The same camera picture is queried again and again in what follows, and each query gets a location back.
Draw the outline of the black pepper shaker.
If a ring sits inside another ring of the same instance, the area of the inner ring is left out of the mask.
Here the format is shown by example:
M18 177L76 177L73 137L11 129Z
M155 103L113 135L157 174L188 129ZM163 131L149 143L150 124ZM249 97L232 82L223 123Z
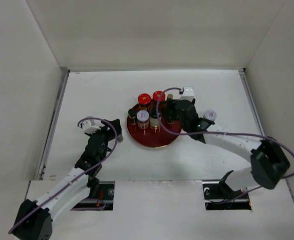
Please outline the black pepper shaker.
M123 136L122 136L121 134L119 134L119 135L117 136L117 141L118 141L119 143L121 143L123 140L124 140Z
M175 121L175 120L172 118L172 116L168 116L166 120L167 120L167 123L170 124L170 125L173 124L174 121Z
M130 120L131 125L137 124L137 112L134 108L128 110L128 118Z

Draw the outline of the red lid jar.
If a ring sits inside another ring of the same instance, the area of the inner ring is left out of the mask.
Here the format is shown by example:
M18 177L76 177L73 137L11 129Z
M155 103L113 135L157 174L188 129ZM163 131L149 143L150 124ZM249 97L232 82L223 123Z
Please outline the red lid jar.
M153 106L156 107L157 101L159 101L159 110L162 111L165 108L166 105L166 94L164 94L162 91L157 90L152 95L152 103Z
M149 111L151 105L151 96L147 93L141 93L138 96L138 106L140 111Z

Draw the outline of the black pepper shaker front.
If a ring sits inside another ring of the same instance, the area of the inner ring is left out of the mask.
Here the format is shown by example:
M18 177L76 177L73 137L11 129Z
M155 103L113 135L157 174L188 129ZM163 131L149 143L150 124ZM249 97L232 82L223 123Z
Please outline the black pepper shaker front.
M119 134L119 135L117 136L117 141L118 141L119 143L121 143L123 140L124 140L123 136L122 136L121 134Z

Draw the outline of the black cap white bottle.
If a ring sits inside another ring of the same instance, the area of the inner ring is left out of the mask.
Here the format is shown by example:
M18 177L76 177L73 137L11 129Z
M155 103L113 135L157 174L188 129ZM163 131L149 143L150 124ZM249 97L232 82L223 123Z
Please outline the black cap white bottle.
M160 117L157 116L156 108L152 107L149 111L149 126L157 130L160 128L160 122L161 122L161 114Z

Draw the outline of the white lid jar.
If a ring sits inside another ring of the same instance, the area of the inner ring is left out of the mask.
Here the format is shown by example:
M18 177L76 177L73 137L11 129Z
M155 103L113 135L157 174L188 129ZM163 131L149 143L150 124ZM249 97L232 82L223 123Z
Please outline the white lid jar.
M209 120L209 121L212 121L214 122L217 118L217 113L212 110L212 109L208 109L204 112L203 114L203 117L206 119L206 120Z
M149 127L149 112L146 110L140 110L137 112L137 126L138 128L145 130Z

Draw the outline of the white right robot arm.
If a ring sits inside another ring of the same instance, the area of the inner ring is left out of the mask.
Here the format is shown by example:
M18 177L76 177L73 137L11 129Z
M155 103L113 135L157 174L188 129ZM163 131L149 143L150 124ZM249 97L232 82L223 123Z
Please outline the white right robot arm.
M214 121L215 111L206 110L203 117L196 112L195 101L168 100L164 116L179 121L189 136L204 144L231 152L250 163L250 167L230 170L220 180L219 192L225 198L232 197L244 187L261 186L272 190L290 167L289 160L278 144L263 136L234 135Z

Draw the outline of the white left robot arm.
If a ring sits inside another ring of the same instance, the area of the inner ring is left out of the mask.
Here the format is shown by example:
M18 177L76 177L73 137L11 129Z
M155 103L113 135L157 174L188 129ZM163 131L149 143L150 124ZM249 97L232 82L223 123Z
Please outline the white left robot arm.
M94 199L99 193L97 174L102 163L113 153L108 143L122 141L122 128L119 119L100 120L102 126L94 125L94 117L78 122L89 136L84 152L70 172L51 190L36 200L26 199L20 205L13 227L9 234L20 240L48 240L57 218L70 211L84 198Z

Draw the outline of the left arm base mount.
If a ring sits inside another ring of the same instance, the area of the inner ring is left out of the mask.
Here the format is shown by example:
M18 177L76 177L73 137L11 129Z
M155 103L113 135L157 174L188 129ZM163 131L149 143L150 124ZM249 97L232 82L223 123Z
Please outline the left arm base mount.
M95 180L89 196L76 204L72 211L112 211L114 205L115 182Z

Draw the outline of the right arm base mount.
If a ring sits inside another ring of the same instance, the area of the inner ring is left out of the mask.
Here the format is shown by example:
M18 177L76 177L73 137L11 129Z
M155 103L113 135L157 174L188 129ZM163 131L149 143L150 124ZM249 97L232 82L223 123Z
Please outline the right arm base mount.
M251 210L248 194L242 195L245 190L233 191L225 181L233 171L227 172L219 180L202 182L204 205L207 211Z

